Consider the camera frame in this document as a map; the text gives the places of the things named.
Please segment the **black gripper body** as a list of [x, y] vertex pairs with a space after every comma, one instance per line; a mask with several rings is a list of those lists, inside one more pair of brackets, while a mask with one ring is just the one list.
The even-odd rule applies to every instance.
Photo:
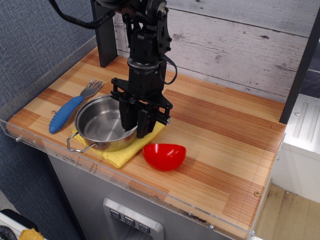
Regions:
[[128, 80], [113, 78], [112, 97], [117, 101], [135, 104], [138, 110], [150, 112], [154, 119], [164, 125], [171, 121], [173, 105], [163, 96], [166, 84], [167, 61], [160, 59], [150, 64], [142, 64], [132, 58], [127, 60]]

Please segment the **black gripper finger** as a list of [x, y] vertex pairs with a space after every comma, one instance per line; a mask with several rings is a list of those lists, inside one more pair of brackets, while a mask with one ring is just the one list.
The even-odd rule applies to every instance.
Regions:
[[137, 138], [142, 139], [151, 133], [155, 127], [156, 120], [154, 116], [147, 110], [138, 111], [137, 119]]
[[138, 125], [138, 110], [135, 104], [119, 101], [119, 112], [122, 128], [127, 132]]

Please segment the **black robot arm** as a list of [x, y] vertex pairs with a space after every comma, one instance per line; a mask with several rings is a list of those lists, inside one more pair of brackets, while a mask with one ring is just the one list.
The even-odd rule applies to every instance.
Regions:
[[172, 38], [168, 31], [165, 0], [100, 0], [101, 6], [120, 13], [128, 38], [128, 79], [113, 78], [112, 97], [119, 102], [121, 125], [125, 131], [136, 128], [144, 138], [157, 122], [167, 125], [173, 105], [163, 96], [167, 85], [166, 56]]

